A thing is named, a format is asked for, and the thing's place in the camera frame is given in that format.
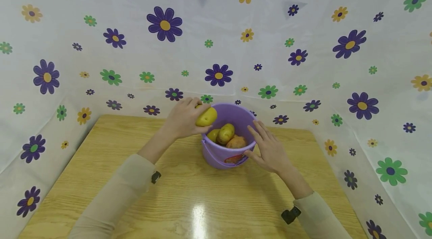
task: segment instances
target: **white curtain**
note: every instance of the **white curtain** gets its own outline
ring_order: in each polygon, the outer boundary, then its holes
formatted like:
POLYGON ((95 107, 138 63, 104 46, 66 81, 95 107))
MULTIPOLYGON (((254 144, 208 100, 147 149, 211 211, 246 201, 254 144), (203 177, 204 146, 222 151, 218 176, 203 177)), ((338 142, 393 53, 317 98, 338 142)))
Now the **white curtain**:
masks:
POLYGON ((312 131, 370 237, 430 238, 431 13, 432 0, 1 0, 3 236, 100 114, 164 118, 200 97, 312 131))

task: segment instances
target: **hand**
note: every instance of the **hand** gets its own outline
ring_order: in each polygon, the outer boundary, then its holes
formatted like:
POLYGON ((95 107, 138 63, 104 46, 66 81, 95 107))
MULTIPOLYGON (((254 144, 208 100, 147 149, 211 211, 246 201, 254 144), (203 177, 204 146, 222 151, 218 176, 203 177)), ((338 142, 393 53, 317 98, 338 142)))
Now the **hand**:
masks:
POLYGON ((247 126, 249 132, 253 135, 256 143, 259 146, 261 156, 252 152, 245 151, 247 157, 255 160, 255 162, 267 171, 280 175, 287 166, 291 165, 284 146, 278 139, 266 128, 261 121, 253 121, 258 133, 251 127, 247 126))
POLYGON ((197 97, 182 99, 171 110, 161 130, 165 135, 173 137, 174 140, 206 133, 212 126, 199 127, 195 125, 195 122, 208 108, 210 105, 202 105, 197 97))

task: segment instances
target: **person's right hand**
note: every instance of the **person's right hand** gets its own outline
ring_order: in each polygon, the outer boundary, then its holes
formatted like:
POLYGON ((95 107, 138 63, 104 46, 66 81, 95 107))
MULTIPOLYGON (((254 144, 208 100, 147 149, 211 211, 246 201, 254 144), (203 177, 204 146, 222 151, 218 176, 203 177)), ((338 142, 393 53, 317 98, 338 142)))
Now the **person's right hand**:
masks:
POLYGON ((258 144, 261 156, 249 150, 245 151, 244 154, 255 160, 255 162, 265 170, 280 174, 282 171, 286 170, 287 166, 291 165, 285 153, 284 146, 266 128, 264 123, 254 120, 253 124, 258 133, 249 125, 247 128, 258 144))

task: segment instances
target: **finger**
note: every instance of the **finger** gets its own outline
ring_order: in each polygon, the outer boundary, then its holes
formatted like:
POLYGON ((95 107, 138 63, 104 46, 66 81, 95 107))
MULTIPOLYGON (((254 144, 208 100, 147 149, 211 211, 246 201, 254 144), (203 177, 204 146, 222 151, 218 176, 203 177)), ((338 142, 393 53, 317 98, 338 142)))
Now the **finger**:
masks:
POLYGON ((250 157, 251 159, 253 159, 258 165, 264 167, 265 162, 264 159, 262 159, 261 156, 258 156, 257 153, 254 153, 250 150, 247 150, 244 152, 245 156, 250 157))
POLYGON ((259 146, 260 143, 263 141, 263 138, 251 126, 248 125, 247 129, 252 134, 253 138, 255 139, 255 141, 258 143, 259 146))
POLYGON ((207 133, 211 128, 213 128, 212 125, 206 127, 196 127, 193 132, 193 135, 207 133))
POLYGON ((264 130, 264 128, 262 128, 261 125, 259 125, 259 123, 256 120, 253 121, 253 124, 255 125, 256 130, 261 135, 261 137, 262 137, 263 140, 269 139, 269 136, 267 135, 267 132, 264 130))
POLYGON ((187 97, 187 98, 184 99, 185 105, 189 105, 189 103, 191 103, 191 101, 192 101, 191 97, 187 97))
POLYGON ((197 116, 199 116, 203 112, 207 111, 207 109, 210 108, 210 106, 211 106, 210 104, 204 104, 204 105, 199 106, 196 109, 197 116))
POLYGON ((269 139, 271 140, 275 140, 275 137, 273 136, 273 134, 271 133, 271 131, 268 130, 268 128, 264 125, 264 123, 262 123, 261 121, 258 121, 258 124, 264 129, 264 131, 267 133, 267 136, 269 137, 269 139))
POLYGON ((192 106, 193 108, 195 108, 195 106, 198 105, 198 102, 199 102, 199 101, 200 101, 199 98, 194 97, 194 98, 190 101, 189 106, 192 106))

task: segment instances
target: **green flower print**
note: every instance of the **green flower print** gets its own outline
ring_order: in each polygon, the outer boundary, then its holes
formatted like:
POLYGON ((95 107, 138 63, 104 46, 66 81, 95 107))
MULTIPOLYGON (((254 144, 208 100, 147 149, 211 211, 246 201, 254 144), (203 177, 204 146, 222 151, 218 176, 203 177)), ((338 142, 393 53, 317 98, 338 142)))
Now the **green flower print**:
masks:
POLYGON ((25 106, 22 103, 17 103, 14 107, 13 107, 13 112, 15 114, 22 114, 23 112, 25 112, 25 106))
POLYGON ((106 69, 103 69, 103 72, 100 72, 102 75, 102 80, 108 81, 109 85, 119 85, 119 83, 122 83, 123 81, 120 80, 120 74, 116 74, 113 70, 107 71, 106 69))
POLYGON ((210 103, 213 102, 213 97, 210 95, 204 95, 201 97, 202 103, 210 103))
POLYGON ((294 89, 293 93, 294 93, 296 96, 301 96, 302 94, 306 93, 306 90, 307 90, 307 89, 308 89, 308 88, 306 87, 306 85, 299 85, 298 87, 296 87, 296 88, 294 89))
POLYGON ((93 18, 91 15, 90 16, 85 16, 84 17, 85 23, 88 24, 88 26, 96 26, 96 18, 93 18))
POLYGON ((378 161, 380 168, 376 169, 377 174, 381 174, 381 181, 390 182, 390 185, 398 185, 399 183, 405 183, 407 180, 403 175, 407 175, 408 171, 401 168, 402 162, 400 160, 393 160, 390 157, 386 157, 384 161, 378 161))
POLYGON ((378 71, 378 68, 375 67, 375 66, 372 66, 372 67, 369 68, 369 73, 370 74, 376 74, 377 71, 378 71))
POLYGON ((331 122, 333 123, 333 125, 338 127, 343 124, 342 117, 340 117, 338 114, 333 114, 333 116, 331 117, 331 122))
POLYGON ((294 44, 294 39, 288 39, 285 41, 285 47, 291 47, 294 44))
POLYGON ((0 43, 0 51, 2 51, 3 54, 9 54, 12 52, 12 46, 3 41, 3 43, 0 43))
POLYGON ((432 236, 432 213, 426 212, 426 215, 418 214, 418 216, 421 218, 421 221, 419 221, 420 226, 426 228, 427 235, 432 236))
POLYGON ((60 105, 57 109, 57 118, 59 121, 62 121, 65 119, 66 117, 66 111, 67 109, 65 108, 64 105, 60 105))
POLYGON ((205 47, 207 48, 211 48, 211 46, 213 46, 213 41, 211 40, 206 40, 204 43, 205 47))
POLYGON ((258 95, 261 96, 261 98, 267 98, 267 100, 270 100, 272 97, 276 97, 276 92, 279 91, 279 89, 276 89, 276 86, 270 87, 269 85, 265 88, 261 88, 258 92, 258 95))
POLYGON ((153 81, 155 80, 155 76, 150 72, 142 72, 142 74, 140 74, 139 76, 141 77, 141 80, 144 81, 144 83, 153 83, 153 81))
POLYGON ((404 10, 408 10, 409 12, 413 12, 414 9, 420 9, 422 3, 426 0, 406 0, 403 2, 405 4, 404 10))

